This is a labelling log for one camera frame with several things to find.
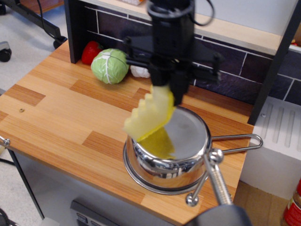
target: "yellow sponge cloth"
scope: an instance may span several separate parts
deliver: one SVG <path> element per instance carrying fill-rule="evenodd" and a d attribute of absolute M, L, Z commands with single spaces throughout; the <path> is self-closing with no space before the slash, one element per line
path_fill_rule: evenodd
<path fill-rule="evenodd" d="M 154 86 L 145 99 L 139 101 L 138 108 L 124 123 L 123 130 L 135 141 L 140 142 L 164 127 L 171 119 L 174 107 L 174 96 L 169 85 Z"/>
<path fill-rule="evenodd" d="M 174 159 L 174 145 L 164 127 L 139 142 L 152 155 L 161 159 Z"/>

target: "wooden shelf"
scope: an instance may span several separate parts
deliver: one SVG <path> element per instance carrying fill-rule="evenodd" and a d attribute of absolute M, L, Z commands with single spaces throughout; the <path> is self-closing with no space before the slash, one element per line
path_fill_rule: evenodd
<path fill-rule="evenodd" d="M 187 194 L 156 194 L 130 177 L 123 163 L 127 134 L 122 127 L 151 81 L 128 74 L 116 85 L 100 82 L 89 65 L 70 63 L 68 43 L 0 97 L 0 134 L 10 139 L 10 149 L 177 226 L 216 206 L 209 181 L 191 208 Z M 198 114 L 212 136 L 253 131 L 247 124 L 252 106 L 229 97 L 191 86 L 182 106 Z M 248 145 L 248 139 L 213 143 L 222 150 Z M 245 157 L 227 154 L 220 164 L 232 197 Z"/>
<path fill-rule="evenodd" d="M 40 0 L 43 12 L 47 12 L 64 4 L 64 0 Z M 21 0 L 20 3 L 35 13 L 40 14 L 40 8 L 37 1 Z"/>
<path fill-rule="evenodd" d="M 151 20 L 147 14 L 147 2 L 140 5 L 131 5 L 120 0 L 82 0 L 94 5 L 110 8 L 143 19 Z M 206 21 L 208 16 L 196 14 L 197 21 Z M 282 36 L 241 26 L 227 21 L 215 19 L 209 26 L 195 26 L 195 33 L 209 38 L 224 41 L 240 47 L 256 50 L 262 53 L 275 55 Z"/>

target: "wooden countertop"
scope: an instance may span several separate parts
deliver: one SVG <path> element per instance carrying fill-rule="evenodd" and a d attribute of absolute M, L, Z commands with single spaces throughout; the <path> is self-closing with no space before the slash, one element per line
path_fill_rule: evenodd
<path fill-rule="evenodd" d="M 210 182 L 192 208 L 185 203 L 186 194 L 160 195 L 141 187 L 123 163 L 127 137 L 123 122 L 150 84 L 149 79 L 130 74 L 120 84 L 104 84 L 89 65 L 70 63 L 66 42 L 0 97 L 0 135 L 11 140 L 13 151 L 182 225 L 217 205 Z M 197 87 L 190 87 L 182 105 L 205 120 L 212 136 L 253 131 L 247 124 L 251 105 Z M 248 143 L 247 139 L 221 141 L 214 147 Z M 232 197 L 244 160 L 245 153 L 227 154 L 221 164 Z"/>

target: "caster wheel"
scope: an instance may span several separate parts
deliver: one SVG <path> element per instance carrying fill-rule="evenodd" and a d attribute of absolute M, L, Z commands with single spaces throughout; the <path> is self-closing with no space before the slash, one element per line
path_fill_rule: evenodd
<path fill-rule="evenodd" d="M 0 15 L 5 15 L 5 14 L 6 14 L 5 5 L 0 3 Z"/>
<path fill-rule="evenodd" d="M 68 39 L 64 36 L 61 36 L 58 38 L 58 40 L 55 40 L 53 42 L 53 46 L 55 49 L 59 48 L 64 42 L 66 42 Z"/>
<path fill-rule="evenodd" d="M 11 57 L 11 49 L 3 49 L 0 51 L 0 61 L 7 62 Z"/>

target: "gray floor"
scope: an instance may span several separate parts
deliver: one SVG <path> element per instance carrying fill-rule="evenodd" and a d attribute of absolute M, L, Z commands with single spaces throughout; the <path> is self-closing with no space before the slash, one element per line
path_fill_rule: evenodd
<path fill-rule="evenodd" d="M 45 18 L 68 37 L 64 7 L 45 12 Z M 12 87 L 55 49 L 53 39 L 41 28 L 7 8 L 0 16 L 0 42 L 8 41 L 10 61 L 0 62 L 0 94 Z M 0 158 L 11 160 L 5 150 Z M 39 226 L 42 222 L 16 168 L 0 162 L 0 208 L 20 226 Z"/>

